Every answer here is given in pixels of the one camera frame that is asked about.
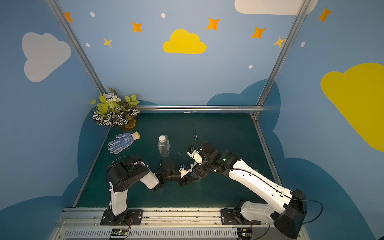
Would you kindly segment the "square clear plastic bottle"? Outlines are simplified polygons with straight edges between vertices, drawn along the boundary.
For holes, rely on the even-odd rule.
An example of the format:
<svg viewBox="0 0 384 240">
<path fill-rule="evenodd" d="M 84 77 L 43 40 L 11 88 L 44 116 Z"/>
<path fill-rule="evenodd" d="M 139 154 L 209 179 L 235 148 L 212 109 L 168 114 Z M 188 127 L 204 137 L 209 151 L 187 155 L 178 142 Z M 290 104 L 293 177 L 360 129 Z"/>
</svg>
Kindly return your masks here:
<svg viewBox="0 0 384 240">
<path fill-rule="evenodd" d="M 160 152 L 161 157 L 168 157 L 170 155 L 170 142 L 168 136 L 165 143 L 159 142 L 158 139 L 158 150 Z"/>
</svg>

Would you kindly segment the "white bottle cap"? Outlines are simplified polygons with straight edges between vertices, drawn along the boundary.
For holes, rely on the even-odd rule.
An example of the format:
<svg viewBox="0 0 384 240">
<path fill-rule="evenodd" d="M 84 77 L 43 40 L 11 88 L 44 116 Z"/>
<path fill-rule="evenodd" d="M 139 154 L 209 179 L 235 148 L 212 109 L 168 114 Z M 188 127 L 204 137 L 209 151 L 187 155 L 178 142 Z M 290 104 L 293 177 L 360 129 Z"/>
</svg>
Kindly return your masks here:
<svg viewBox="0 0 384 240">
<path fill-rule="evenodd" d="M 164 136 L 164 135 L 159 136 L 159 142 L 161 142 L 161 143 L 165 143 L 166 140 L 167 140 L 167 137 L 166 137 L 166 136 Z"/>
</svg>

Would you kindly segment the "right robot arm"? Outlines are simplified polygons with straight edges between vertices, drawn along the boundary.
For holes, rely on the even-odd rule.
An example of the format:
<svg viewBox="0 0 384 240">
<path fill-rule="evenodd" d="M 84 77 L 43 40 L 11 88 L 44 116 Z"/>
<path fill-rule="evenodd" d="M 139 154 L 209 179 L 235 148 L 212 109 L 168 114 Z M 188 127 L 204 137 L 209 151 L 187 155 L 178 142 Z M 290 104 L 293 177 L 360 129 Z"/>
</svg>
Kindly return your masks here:
<svg viewBox="0 0 384 240">
<path fill-rule="evenodd" d="M 268 203 L 265 209 L 249 201 L 240 204 L 238 210 L 247 221 L 271 223 L 290 239 L 299 236 L 307 215 L 307 198 L 301 190 L 291 191 L 274 183 L 237 155 L 230 151 L 220 153 L 208 142 L 199 148 L 190 146 L 187 153 L 196 162 L 193 171 L 200 167 L 203 173 L 222 174 L 247 187 Z"/>
</svg>

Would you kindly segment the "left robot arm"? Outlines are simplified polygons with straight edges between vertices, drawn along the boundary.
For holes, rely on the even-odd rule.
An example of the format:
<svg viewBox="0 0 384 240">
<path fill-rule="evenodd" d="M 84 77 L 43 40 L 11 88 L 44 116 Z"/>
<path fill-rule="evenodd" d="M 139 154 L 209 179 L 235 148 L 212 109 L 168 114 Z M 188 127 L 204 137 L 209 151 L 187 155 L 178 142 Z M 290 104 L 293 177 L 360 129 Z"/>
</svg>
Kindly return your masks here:
<svg viewBox="0 0 384 240">
<path fill-rule="evenodd" d="M 173 169 L 172 163 L 160 167 L 152 172 L 144 161 L 138 156 L 124 156 L 113 161 L 106 172 L 106 180 L 110 186 L 109 211 L 113 216 L 119 216 L 128 209 L 128 191 L 136 183 L 143 183 L 148 189 L 157 191 L 166 182 L 179 182 L 185 186 L 192 182 L 199 182 L 200 177 L 193 172 L 196 164 L 182 165 Z"/>
</svg>

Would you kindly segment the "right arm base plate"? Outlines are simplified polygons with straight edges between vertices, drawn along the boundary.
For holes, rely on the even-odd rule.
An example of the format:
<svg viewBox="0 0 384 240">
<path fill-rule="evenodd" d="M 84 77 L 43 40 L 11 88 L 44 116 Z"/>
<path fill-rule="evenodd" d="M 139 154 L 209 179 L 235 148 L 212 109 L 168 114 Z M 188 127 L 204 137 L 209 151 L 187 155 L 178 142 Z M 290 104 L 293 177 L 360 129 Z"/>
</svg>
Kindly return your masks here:
<svg viewBox="0 0 384 240">
<path fill-rule="evenodd" d="M 222 225 L 261 225 L 261 221 L 248 221 L 240 212 L 239 208 L 221 209 Z"/>
</svg>

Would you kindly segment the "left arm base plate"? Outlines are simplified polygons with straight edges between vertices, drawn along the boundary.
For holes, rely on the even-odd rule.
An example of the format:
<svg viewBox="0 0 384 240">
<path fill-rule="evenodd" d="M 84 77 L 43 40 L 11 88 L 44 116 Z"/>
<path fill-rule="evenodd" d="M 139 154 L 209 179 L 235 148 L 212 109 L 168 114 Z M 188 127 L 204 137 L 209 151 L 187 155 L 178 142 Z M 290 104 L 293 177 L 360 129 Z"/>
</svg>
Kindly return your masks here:
<svg viewBox="0 0 384 240">
<path fill-rule="evenodd" d="M 106 209 L 103 213 L 101 226 L 139 226 L 143 218 L 143 210 L 125 210 L 115 216 L 111 209 Z"/>
</svg>

